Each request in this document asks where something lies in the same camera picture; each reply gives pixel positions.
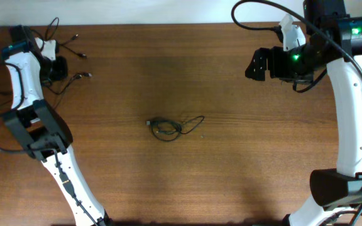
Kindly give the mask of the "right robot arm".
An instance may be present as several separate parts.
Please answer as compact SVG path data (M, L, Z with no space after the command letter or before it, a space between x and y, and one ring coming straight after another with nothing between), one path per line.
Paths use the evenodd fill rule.
M303 14L285 10L273 32L282 46L260 48L245 71L293 86L314 87L316 70L329 77L339 135L337 166L310 175L310 197L284 225L332 225L345 214L362 217L362 16L352 17L343 1L304 1Z

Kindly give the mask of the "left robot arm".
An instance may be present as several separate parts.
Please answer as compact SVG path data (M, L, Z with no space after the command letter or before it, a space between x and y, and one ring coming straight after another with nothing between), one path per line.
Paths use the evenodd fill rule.
M13 44L2 50L11 77L12 108L3 121L25 153L50 172L76 225L110 225L104 207L88 187L77 165L72 133L45 100L42 86L68 76L67 61L57 56L55 41L43 41L27 26L9 31Z

